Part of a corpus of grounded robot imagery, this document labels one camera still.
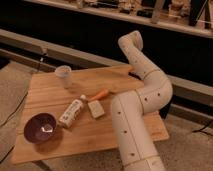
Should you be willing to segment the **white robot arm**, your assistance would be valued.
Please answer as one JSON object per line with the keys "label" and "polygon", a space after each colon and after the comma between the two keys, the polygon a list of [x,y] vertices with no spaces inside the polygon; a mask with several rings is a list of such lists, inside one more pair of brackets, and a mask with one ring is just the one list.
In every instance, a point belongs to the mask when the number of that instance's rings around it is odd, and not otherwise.
{"label": "white robot arm", "polygon": [[143,54],[139,31],[120,37],[118,44],[144,83],[142,88],[116,95],[111,102],[112,124],[124,171],[166,171],[143,115],[160,110],[170,102],[172,84],[167,75]]}

